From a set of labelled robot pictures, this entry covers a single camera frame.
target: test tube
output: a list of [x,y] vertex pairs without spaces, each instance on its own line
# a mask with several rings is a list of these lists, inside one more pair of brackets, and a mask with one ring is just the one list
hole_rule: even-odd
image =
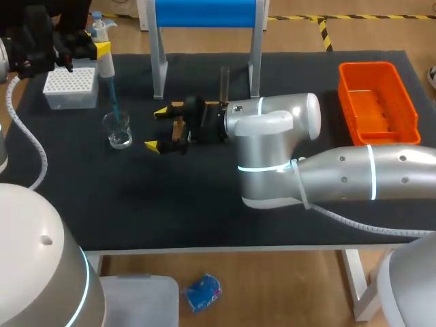
[[229,80],[230,68],[226,66],[221,67],[221,82],[219,85],[219,101],[228,102],[229,100]]

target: glass beaker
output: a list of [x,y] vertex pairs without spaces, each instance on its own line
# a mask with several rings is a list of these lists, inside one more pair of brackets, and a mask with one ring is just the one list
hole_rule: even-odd
[[108,132],[109,143],[112,148],[121,150],[131,144],[129,115],[126,112],[111,112],[107,114],[103,118],[103,126]]

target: yellow black hazard tape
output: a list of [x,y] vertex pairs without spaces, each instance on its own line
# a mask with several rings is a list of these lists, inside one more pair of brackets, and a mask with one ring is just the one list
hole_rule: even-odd
[[270,16],[268,20],[314,20],[318,19],[436,19],[436,15],[297,15],[297,16]]
[[[136,16],[119,15],[119,14],[105,14],[106,18],[127,18],[138,19]],[[432,20],[436,19],[436,15],[297,15],[297,16],[270,16],[268,20],[310,20],[317,22],[320,27],[324,48],[326,51],[333,51],[330,36],[327,33],[326,21],[329,19],[418,19],[418,20]]]
[[324,47],[326,48],[326,51],[327,52],[333,51],[332,42],[330,41],[330,36],[328,36],[327,33],[326,20],[319,18],[317,22],[318,22],[318,26],[320,27],[322,41],[324,43]]

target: table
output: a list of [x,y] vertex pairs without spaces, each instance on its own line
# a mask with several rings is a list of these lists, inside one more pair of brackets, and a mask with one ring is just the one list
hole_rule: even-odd
[[[153,101],[150,59],[114,56],[116,91],[131,117],[134,144],[114,151],[101,119],[109,111],[101,86],[95,110],[50,111],[41,94],[44,77],[32,80],[19,114],[44,145],[49,169],[38,191],[60,212],[72,234],[90,255],[188,251],[276,251],[341,249],[358,320],[377,308],[375,287],[364,278],[356,249],[392,248],[411,239],[369,234],[341,225],[302,206],[256,211],[240,200],[232,144],[193,146],[186,156],[159,156],[144,149],[172,123],[156,122],[153,112],[188,94],[219,97],[219,72],[231,68],[229,99],[249,98],[245,54],[173,54],[168,56],[167,98]],[[295,157],[310,157],[350,145],[337,97],[338,66],[344,61],[391,61],[420,116],[422,145],[436,146],[436,114],[404,52],[268,53],[262,58],[261,96],[313,92],[320,99],[322,130],[303,142]],[[31,144],[11,126],[6,138],[10,164],[0,182],[30,185],[39,172]],[[323,204],[340,215],[391,228],[436,230],[431,200]]]

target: black device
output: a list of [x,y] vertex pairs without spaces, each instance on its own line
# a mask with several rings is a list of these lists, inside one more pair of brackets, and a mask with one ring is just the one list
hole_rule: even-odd
[[23,15],[23,25],[7,29],[0,39],[0,82],[8,72],[29,78],[52,71],[55,64],[72,72],[72,59],[97,59],[91,36],[59,33],[43,5],[27,6]]
[[178,140],[158,140],[159,153],[187,152],[189,143],[218,144],[227,138],[224,118],[227,104],[208,104],[199,96],[187,97],[182,106],[170,104],[165,112],[155,112],[156,119],[182,118],[183,127]]

